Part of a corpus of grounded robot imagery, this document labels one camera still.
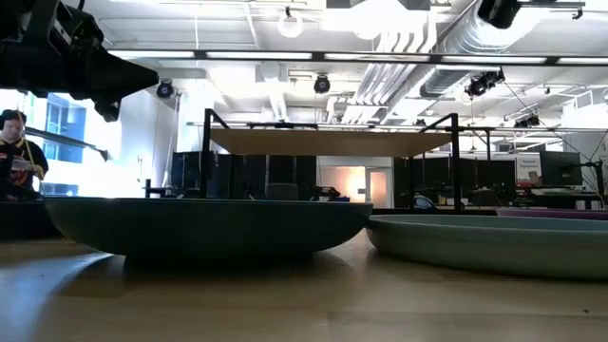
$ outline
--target sign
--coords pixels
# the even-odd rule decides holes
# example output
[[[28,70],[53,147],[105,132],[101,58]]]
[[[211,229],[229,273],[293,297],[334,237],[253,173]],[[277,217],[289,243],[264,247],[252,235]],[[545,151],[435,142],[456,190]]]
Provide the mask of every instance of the sign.
[[[530,181],[530,172],[536,172],[538,176],[542,176],[541,157],[539,156],[518,156],[515,163],[517,164],[518,181]]]

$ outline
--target light fixture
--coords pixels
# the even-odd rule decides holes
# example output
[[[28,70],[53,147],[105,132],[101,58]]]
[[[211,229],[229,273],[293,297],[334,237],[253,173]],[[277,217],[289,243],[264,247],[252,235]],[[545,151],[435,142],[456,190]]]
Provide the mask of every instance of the light fixture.
[[[436,66],[437,70],[457,70],[457,71],[500,71],[500,66]]]
[[[377,125],[375,128],[379,129],[396,129],[396,130],[410,130],[410,131],[418,131],[420,127],[411,126],[411,125]]]
[[[580,64],[580,65],[608,65],[606,57],[562,57],[558,64]]]
[[[246,127],[248,125],[247,123],[231,123],[231,122],[226,122],[226,124],[228,124],[228,126],[231,127],[231,128]],[[188,126],[204,126],[205,122],[190,122],[190,123],[187,123],[186,125],[188,125]],[[221,123],[211,123],[211,127],[223,127],[223,126],[221,125]]]
[[[515,124],[513,125],[514,128],[528,128],[528,127],[535,127],[541,125],[541,120],[539,119],[538,115],[530,115],[528,117],[526,117],[525,119],[516,121]]]
[[[208,6],[239,6],[248,4],[252,7],[283,7],[308,6],[305,1],[249,1],[249,0],[110,0],[115,3],[141,3],[159,5],[208,5]]]
[[[447,63],[492,63],[492,64],[543,64],[547,61],[546,57],[524,57],[524,56],[444,56],[441,60]]]
[[[291,25],[290,28],[287,27],[286,22],[287,19],[295,19],[295,23]],[[299,36],[302,31],[304,31],[304,22],[302,17],[299,15],[292,15],[289,7],[285,8],[285,12],[283,12],[276,23],[276,29],[278,32],[283,35],[283,37],[287,38],[295,38]]]
[[[124,58],[194,58],[194,51],[184,50],[110,50],[110,54]]]
[[[465,88],[465,93],[471,98],[479,97],[502,81],[504,81],[502,69],[498,72],[484,72],[481,76],[471,79],[470,85]]]
[[[278,60],[307,61],[313,58],[310,52],[264,52],[264,51],[208,51],[208,59],[223,60]]]
[[[368,124],[327,124],[322,123],[318,125],[319,128],[370,128]]]
[[[428,56],[415,54],[393,53],[326,53],[325,59],[329,61],[370,61],[370,62],[428,62]]]

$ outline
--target wooden table surface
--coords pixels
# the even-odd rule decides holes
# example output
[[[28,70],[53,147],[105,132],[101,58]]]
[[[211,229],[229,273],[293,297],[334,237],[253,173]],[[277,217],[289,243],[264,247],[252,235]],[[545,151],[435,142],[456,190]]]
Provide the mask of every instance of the wooden table surface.
[[[608,286],[376,254],[365,233],[273,267],[150,267],[69,241],[0,244],[0,341],[591,342]]]

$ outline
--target exposed ductwork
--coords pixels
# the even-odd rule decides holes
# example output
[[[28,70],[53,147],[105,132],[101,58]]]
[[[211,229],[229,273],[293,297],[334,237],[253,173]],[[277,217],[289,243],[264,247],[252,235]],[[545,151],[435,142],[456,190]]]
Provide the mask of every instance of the exposed ductwork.
[[[287,121],[287,105],[282,86],[287,79],[287,67],[277,62],[264,62],[256,68],[256,78],[260,77],[269,89],[270,106],[275,113],[275,120]]]
[[[381,33],[378,52],[428,52],[436,42],[437,28],[432,13],[408,14],[409,26],[403,31]],[[352,108],[344,124],[364,124],[380,108],[386,106],[390,95],[402,84],[413,66],[370,64],[363,81],[351,99]]]
[[[523,9],[508,29],[497,29],[481,20],[478,2],[465,13],[451,32],[438,43],[433,52],[444,54],[500,53],[522,39],[540,19],[542,9]],[[459,84],[470,71],[417,66],[389,101],[387,119],[409,119],[419,115],[435,102],[410,98],[440,98]]]
[[[479,18],[478,3],[461,20],[446,39],[436,47],[437,53],[500,53],[522,39],[539,23],[539,16],[530,16],[535,10],[522,11],[516,17],[511,28],[497,29]],[[436,98],[445,95],[452,86],[462,80],[469,71],[466,70],[433,70],[427,81],[420,88],[422,97]]]

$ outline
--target doorway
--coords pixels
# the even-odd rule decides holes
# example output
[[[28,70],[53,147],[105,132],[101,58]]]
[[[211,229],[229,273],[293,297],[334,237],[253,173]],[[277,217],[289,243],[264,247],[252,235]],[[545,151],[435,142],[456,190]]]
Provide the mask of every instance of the doorway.
[[[372,203],[374,208],[392,208],[390,168],[366,167],[365,183],[365,202]]]

